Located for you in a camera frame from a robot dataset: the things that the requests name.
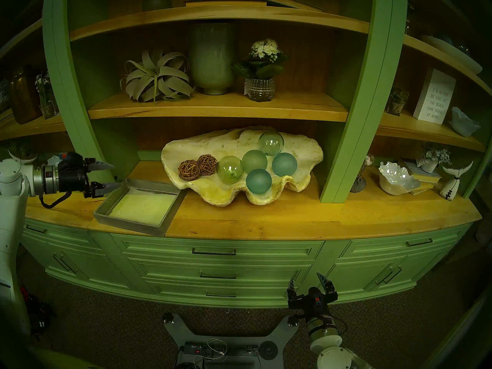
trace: green wooden column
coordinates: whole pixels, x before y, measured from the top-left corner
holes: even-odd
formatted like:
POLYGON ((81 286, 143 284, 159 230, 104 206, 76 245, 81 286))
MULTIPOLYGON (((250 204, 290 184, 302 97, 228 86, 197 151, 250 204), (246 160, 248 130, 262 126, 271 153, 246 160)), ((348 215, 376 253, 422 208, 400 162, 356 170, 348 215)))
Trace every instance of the green wooden column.
POLYGON ((407 0, 372 0, 359 81, 321 202, 345 201, 371 146, 400 60, 406 5, 407 0))
MULTIPOLYGON (((68 36, 67 0, 44 0, 43 42, 53 91, 76 152, 104 161, 77 83, 68 36)), ((90 179, 114 181, 109 171, 92 172, 90 179)))

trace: wicker ball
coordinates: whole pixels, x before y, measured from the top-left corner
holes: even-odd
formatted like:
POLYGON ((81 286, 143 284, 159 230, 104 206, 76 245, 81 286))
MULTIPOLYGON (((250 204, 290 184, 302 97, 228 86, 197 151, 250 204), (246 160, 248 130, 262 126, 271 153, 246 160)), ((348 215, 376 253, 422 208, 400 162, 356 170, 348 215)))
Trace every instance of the wicker ball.
POLYGON ((201 155, 198 158, 198 169, 202 176, 210 176, 215 173, 217 159, 212 155, 201 155))
POLYGON ((200 175, 198 162, 195 160, 183 161, 178 167, 179 177, 185 181, 193 181, 200 175))

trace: figurine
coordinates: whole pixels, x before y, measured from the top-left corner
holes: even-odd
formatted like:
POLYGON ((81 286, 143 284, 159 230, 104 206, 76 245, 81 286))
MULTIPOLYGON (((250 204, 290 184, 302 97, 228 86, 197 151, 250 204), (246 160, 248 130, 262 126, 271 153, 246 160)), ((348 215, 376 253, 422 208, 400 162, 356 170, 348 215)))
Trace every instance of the figurine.
POLYGON ((450 168, 442 167, 442 169, 446 173, 452 174, 454 178, 444 184, 441 191, 439 192, 439 195, 442 198, 447 199, 448 201, 452 201, 456 196, 456 193, 458 191, 458 186, 460 186, 460 176, 463 173, 467 172, 472 165, 473 165, 473 161, 471 162, 470 165, 468 165, 466 168, 463 169, 450 169, 450 168))

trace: blue frosted glass ball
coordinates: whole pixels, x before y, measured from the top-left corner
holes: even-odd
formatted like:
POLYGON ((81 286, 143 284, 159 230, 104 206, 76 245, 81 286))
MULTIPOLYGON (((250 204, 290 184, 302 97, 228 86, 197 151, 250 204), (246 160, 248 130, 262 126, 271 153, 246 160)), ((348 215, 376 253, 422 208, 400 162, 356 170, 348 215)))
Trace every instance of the blue frosted glass ball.
POLYGON ((277 176, 292 176, 296 169, 297 160, 290 153, 279 153, 273 158, 272 170, 277 176))
POLYGON ((267 131, 260 136, 258 146, 267 156, 275 156, 283 149, 283 137, 278 132, 267 131))
POLYGON ((252 170, 246 177, 246 186, 251 193, 266 193, 272 186, 272 176, 265 169, 252 170))
POLYGON ((258 149, 247 151, 243 156, 242 162, 246 174, 255 169, 267 169, 268 165, 267 157, 258 149))
POLYGON ((217 164, 217 174, 222 182, 233 184, 241 179, 244 170, 241 160, 236 156, 226 156, 217 164))

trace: sign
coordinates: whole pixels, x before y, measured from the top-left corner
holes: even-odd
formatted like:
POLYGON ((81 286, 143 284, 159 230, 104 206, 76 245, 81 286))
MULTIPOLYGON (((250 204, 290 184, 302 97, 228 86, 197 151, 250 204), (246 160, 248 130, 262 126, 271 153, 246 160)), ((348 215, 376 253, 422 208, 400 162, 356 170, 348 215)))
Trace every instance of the sign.
POLYGON ((456 79, 430 68, 427 71, 419 102, 413 113, 418 120, 442 124, 455 89, 456 79))

